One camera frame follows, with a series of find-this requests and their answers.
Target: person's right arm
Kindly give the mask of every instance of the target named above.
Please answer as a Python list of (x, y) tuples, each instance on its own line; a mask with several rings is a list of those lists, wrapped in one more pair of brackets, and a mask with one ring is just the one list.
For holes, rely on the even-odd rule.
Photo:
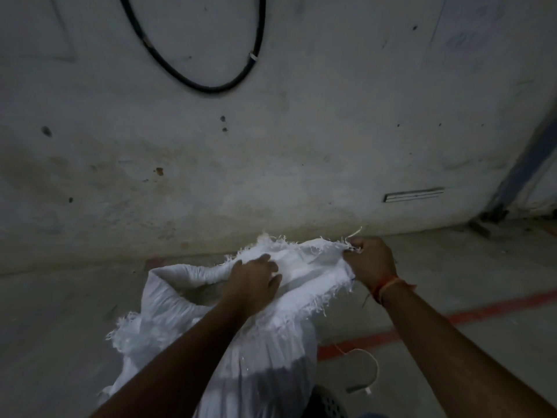
[[(379, 238), (354, 238), (345, 252), (356, 278), (372, 293), (396, 276), (393, 254)], [(557, 410), (456, 330), (405, 284), (381, 291), (393, 324), (449, 418), (557, 417)]]

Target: person's left arm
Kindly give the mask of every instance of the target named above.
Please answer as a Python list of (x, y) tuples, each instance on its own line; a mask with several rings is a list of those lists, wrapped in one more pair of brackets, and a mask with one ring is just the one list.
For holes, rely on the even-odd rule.
[(221, 301), (116, 392), (91, 418), (190, 417), (228, 344), (274, 298), (281, 275), (269, 255), (237, 261)]

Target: hand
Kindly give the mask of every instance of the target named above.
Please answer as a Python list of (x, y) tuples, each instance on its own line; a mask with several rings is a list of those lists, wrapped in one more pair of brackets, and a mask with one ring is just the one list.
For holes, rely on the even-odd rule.
[(238, 308), (243, 320), (264, 309), (277, 293), (282, 274), (271, 278), (279, 267), (276, 262), (269, 261), (270, 258), (266, 253), (246, 264), (238, 260), (232, 267), (222, 301)]
[(393, 253), (380, 238), (353, 237), (348, 242), (361, 251), (344, 251), (343, 258), (356, 274), (356, 280), (369, 290), (385, 277), (397, 275)]

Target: person's left hand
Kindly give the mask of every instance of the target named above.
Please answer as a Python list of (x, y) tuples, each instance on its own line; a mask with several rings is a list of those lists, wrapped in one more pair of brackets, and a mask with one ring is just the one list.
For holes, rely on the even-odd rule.
[(271, 278), (279, 267), (269, 259), (271, 256), (266, 253), (245, 264), (238, 260), (232, 267), (222, 301), (239, 308), (244, 320), (264, 309), (277, 293), (282, 274)]

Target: wall vent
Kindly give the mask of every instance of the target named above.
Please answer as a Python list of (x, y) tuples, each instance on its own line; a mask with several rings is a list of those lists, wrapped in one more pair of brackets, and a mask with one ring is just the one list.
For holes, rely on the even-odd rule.
[(445, 191), (444, 188), (434, 188), (425, 190), (409, 190), (407, 192), (387, 193), (383, 202), (414, 201), (415, 199), (437, 198)]

